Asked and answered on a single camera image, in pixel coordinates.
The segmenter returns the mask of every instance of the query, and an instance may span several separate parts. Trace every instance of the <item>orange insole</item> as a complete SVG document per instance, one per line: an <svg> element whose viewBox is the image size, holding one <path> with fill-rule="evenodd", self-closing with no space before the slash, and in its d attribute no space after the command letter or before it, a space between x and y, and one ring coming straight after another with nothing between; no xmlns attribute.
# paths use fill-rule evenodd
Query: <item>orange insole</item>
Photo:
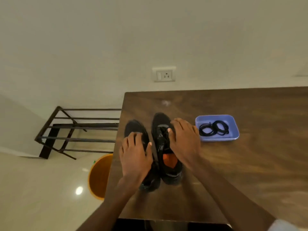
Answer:
<svg viewBox="0 0 308 231"><path fill-rule="evenodd" d="M166 166L174 168L177 164L177 157L175 154L163 154L163 160Z"/></svg>

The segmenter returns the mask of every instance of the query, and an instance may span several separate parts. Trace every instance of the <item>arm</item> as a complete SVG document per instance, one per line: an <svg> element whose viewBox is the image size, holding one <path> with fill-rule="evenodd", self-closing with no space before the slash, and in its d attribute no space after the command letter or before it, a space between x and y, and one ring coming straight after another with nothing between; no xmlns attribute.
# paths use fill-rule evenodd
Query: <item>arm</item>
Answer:
<svg viewBox="0 0 308 231"><path fill-rule="evenodd" d="M108 231L112 229L126 203L138 190L151 169L153 162L152 143L148 144L147 154L145 155L141 135L141 133L132 132L128 137L124 138L119 152L123 177L114 190L113 198L105 199L77 231Z"/></svg>
<svg viewBox="0 0 308 231"><path fill-rule="evenodd" d="M180 118L171 123L176 132L175 135L168 129L172 151L210 193L232 228L236 231L268 230L275 217L237 190L201 157L197 127Z"/></svg>

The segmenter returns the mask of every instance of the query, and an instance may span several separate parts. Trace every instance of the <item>yellow bucket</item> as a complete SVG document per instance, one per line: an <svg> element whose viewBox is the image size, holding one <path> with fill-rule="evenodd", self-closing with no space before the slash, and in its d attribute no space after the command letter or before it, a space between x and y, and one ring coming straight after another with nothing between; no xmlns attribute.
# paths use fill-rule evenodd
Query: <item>yellow bucket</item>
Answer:
<svg viewBox="0 0 308 231"><path fill-rule="evenodd" d="M90 193L99 200L104 200L105 198L112 157L113 154L107 154L99 158L92 165L88 176Z"/></svg>

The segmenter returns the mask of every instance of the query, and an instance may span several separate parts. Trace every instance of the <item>hand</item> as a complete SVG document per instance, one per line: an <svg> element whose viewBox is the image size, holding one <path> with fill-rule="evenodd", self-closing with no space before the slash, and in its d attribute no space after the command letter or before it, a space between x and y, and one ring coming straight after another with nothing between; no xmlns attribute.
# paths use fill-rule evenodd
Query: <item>hand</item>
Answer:
<svg viewBox="0 0 308 231"><path fill-rule="evenodd" d="M190 170L200 159L199 130L186 120L175 118L171 121L175 133L168 128L170 148L176 157Z"/></svg>
<svg viewBox="0 0 308 231"><path fill-rule="evenodd" d="M145 154L141 136L142 133L131 132L128 137L123 139L120 147L123 178L134 183L136 188L140 186L150 171L153 162L152 143L148 143Z"/></svg>

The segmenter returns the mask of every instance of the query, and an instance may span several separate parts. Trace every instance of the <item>black metal rack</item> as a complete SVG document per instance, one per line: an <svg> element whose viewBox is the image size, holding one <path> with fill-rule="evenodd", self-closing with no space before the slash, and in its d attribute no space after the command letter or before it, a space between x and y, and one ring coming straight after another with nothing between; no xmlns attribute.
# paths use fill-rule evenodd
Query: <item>black metal rack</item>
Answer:
<svg viewBox="0 0 308 231"><path fill-rule="evenodd" d="M35 141L44 145L40 157L48 159L51 150L55 150L61 154L64 154L72 159L76 159L71 155L66 154L64 151L76 151L76 152L98 152L98 153L113 153L112 151L93 151L93 150L75 150L75 149L66 149L68 142L93 142L93 143L115 143L115 140L100 140L100 139L81 139L81 138L72 138L73 132L75 129L82 129L85 132L87 130L108 130L108 131L117 131L119 124L118 123L77 123L76 120L119 120L120 118L85 118L85 117L71 117L67 114L66 111L120 111L121 109L63 109L60 106L56 107L49 119L44 124L43 128L40 130L38 135L35 137ZM56 117L58 112L63 112L66 117ZM54 119L69 119L72 120L72 124L53 124L51 125ZM43 136L48 128L51 128L48 136ZM67 137L57 137L60 129L70 129ZM53 147L55 140L65 140L60 149Z"/></svg>

